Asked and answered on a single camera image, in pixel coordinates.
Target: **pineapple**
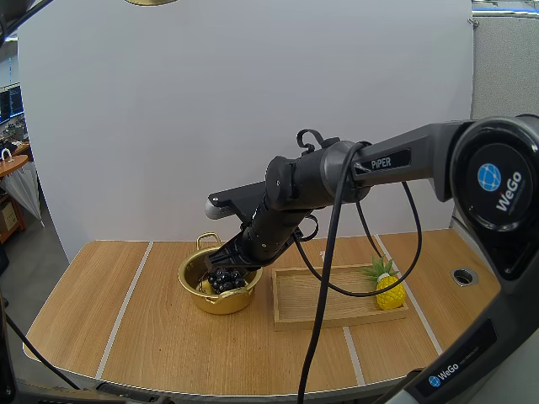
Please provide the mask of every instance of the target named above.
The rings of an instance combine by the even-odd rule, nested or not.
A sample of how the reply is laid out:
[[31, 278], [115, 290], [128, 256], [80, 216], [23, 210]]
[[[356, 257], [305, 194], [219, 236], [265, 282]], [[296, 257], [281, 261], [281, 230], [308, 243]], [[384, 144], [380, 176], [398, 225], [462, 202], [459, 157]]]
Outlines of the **pineapple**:
[[[363, 270], [365, 276], [376, 284], [376, 290], [384, 289], [390, 284], [397, 282], [397, 273], [392, 270], [393, 260], [384, 263], [384, 255], [380, 259], [372, 257], [372, 266]], [[387, 292], [376, 295], [376, 302], [382, 310], [396, 309], [403, 305], [406, 300], [406, 290], [403, 284], [398, 284]]]

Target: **white backdrop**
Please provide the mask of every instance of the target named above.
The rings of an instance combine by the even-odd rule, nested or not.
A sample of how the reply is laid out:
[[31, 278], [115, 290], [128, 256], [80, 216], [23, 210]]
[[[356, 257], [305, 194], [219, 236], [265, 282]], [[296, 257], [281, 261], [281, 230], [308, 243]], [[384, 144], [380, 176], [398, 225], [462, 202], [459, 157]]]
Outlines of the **white backdrop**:
[[[56, 0], [19, 30], [25, 116], [71, 260], [94, 239], [224, 238], [208, 194], [264, 179], [296, 133], [379, 141], [469, 118], [468, 0]], [[424, 229], [449, 224], [411, 183]], [[400, 185], [364, 201], [375, 233], [413, 231]], [[320, 214], [322, 231], [328, 213]], [[353, 206], [340, 236], [363, 234]]]

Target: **gray wall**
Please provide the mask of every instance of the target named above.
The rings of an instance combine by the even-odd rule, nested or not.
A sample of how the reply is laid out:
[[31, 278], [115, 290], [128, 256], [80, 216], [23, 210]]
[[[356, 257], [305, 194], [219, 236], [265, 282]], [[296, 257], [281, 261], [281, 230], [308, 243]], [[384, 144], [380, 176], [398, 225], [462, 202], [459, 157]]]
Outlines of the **gray wall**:
[[[476, 18], [472, 117], [539, 115], [539, 19]], [[539, 332], [501, 364], [472, 404], [539, 402]]]

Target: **wooden tray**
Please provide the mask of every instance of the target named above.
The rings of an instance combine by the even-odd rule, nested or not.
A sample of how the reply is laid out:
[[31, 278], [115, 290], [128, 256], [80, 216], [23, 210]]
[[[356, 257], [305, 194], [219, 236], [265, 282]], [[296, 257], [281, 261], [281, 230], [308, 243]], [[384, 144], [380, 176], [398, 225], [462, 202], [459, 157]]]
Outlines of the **wooden tray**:
[[[334, 266], [331, 268], [331, 283], [351, 292], [373, 290], [373, 284], [360, 271], [364, 265]], [[274, 269], [273, 311], [274, 330], [312, 329], [318, 303], [320, 282], [306, 268]], [[386, 322], [404, 318], [408, 306], [393, 310], [382, 310], [376, 297], [351, 297], [329, 290], [323, 328], [355, 326], [370, 322]]]

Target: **gold pot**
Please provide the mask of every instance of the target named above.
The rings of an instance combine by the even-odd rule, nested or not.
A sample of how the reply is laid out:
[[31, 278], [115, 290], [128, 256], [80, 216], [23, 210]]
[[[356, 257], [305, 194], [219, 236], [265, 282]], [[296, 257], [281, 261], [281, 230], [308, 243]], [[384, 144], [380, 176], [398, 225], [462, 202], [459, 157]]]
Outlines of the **gold pot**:
[[[206, 237], [214, 237], [219, 245], [200, 248], [200, 240]], [[196, 239], [196, 252], [189, 255], [179, 265], [178, 270], [179, 282], [191, 293], [193, 302], [199, 309], [211, 314], [231, 314], [247, 307], [254, 297], [254, 286], [262, 277], [262, 269], [250, 272], [245, 276], [247, 286], [220, 295], [210, 295], [197, 290], [196, 286], [207, 270], [204, 263], [205, 256], [217, 251], [221, 245], [221, 239], [216, 233], [204, 233]]]

